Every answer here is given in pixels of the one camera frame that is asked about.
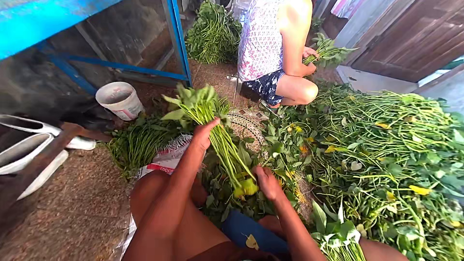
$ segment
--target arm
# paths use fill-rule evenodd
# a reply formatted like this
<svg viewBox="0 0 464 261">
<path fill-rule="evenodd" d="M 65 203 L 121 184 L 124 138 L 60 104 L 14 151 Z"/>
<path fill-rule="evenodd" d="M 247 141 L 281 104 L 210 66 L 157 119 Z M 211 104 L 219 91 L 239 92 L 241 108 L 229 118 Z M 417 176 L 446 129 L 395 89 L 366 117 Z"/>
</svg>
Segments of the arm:
<svg viewBox="0 0 464 261">
<path fill-rule="evenodd" d="M 287 236 L 292 260 L 326 261 L 317 243 L 311 237 L 285 196 L 279 182 L 269 168 L 257 166 L 254 169 L 259 180 L 259 187 L 277 210 L 280 225 Z"/>
<path fill-rule="evenodd" d="M 147 260 L 155 256 L 161 261 L 172 259 L 174 234 L 184 215 L 203 155 L 210 145 L 210 130 L 219 121 L 217 118 L 195 129 L 193 139 L 172 173 L 169 183 L 162 194 L 152 201 L 140 221 L 124 260 Z"/>
<path fill-rule="evenodd" d="M 277 25 L 282 34 L 283 69 L 290 76 L 303 77 L 314 73 L 316 67 L 302 63 L 304 44 L 311 26 L 312 3 L 309 0 L 286 1 L 279 10 Z"/>
</svg>

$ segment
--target door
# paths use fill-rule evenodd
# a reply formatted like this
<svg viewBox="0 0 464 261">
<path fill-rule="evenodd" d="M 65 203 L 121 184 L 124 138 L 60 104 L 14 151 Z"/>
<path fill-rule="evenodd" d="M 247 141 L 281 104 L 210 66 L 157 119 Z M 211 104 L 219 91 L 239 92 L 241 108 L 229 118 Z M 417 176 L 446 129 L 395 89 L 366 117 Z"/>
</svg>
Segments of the door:
<svg viewBox="0 0 464 261">
<path fill-rule="evenodd" d="M 409 82 L 464 54 L 464 1 L 416 0 L 352 67 Z"/>
</svg>

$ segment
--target person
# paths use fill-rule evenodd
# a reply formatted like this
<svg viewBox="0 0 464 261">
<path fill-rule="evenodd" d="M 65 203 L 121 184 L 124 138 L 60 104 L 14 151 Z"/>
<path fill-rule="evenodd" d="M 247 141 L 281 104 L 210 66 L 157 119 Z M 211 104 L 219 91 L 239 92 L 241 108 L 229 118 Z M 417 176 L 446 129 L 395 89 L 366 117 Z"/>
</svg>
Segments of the person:
<svg viewBox="0 0 464 261">
<path fill-rule="evenodd" d="M 124 254 L 124 261 L 284 261 L 274 254 L 238 247 L 195 206 L 204 205 L 206 201 L 206 191 L 196 174 L 210 146 L 210 130 L 219 121 L 217 118 L 195 129 L 190 145 L 171 176 L 152 171 L 136 183 L 130 196 L 130 209 L 137 231 Z M 266 216 L 259 223 L 281 232 L 291 260 L 326 260 L 271 170 L 257 166 L 253 171 L 258 176 L 260 189 L 278 214 L 278 219 Z M 407 261 L 395 249 L 378 242 L 364 240 L 361 247 L 367 261 Z"/>
<path fill-rule="evenodd" d="M 316 66 L 302 58 L 317 55 L 305 47 L 311 26 L 311 0 L 252 0 L 238 47 L 238 76 L 271 111 L 280 105 L 312 102 L 318 88 L 303 78 Z"/>
</svg>

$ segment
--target metal leg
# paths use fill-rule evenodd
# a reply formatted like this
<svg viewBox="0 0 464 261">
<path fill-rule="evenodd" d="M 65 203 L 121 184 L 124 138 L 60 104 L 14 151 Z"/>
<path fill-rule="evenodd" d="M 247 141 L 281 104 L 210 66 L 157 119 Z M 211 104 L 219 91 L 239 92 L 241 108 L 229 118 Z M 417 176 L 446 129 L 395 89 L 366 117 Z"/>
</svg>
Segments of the metal leg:
<svg viewBox="0 0 464 261">
<path fill-rule="evenodd" d="M 187 85 L 192 86 L 192 77 L 188 66 L 187 50 L 185 49 L 184 32 L 180 22 L 179 7 L 176 0 L 162 0 L 168 28 L 171 34 L 171 41 L 174 46 L 175 54 L 180 62 L 182 71 L 187 78 Z"/>
<path fill-rule="evenodd" d="M 88 94 L 95 96 L 97 89 L 90 84 L 84 77 L 79 75 L 79 72 L 70 65 L 65 59 L 55 54 L 55 50 L 47 42 L 42 41 L 36 44 L 39 51 L 47 55 L 48 59 L 66 73 L 73 82 L 84 89 Z"/>
</svg>

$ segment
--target blue shorts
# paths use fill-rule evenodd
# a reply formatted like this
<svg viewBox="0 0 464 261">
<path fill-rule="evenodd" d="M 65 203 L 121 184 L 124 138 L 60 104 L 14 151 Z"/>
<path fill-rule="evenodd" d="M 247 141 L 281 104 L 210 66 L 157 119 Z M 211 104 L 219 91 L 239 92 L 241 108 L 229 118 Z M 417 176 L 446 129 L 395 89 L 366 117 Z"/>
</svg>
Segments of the blue shorts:
<svg viewBox="0 0 464 261">
<path fill-rule="evenodd" d="M 283 96 L 276 95 L 276 89 L 277 82 L 284 74 L 284 71 L 281 69 L 265 74 L 256 80 L 243 82 L 243 84 L 258 93 L 263 101 L 274 106 L 280 103 L 283 98 Z"/>
</svg>

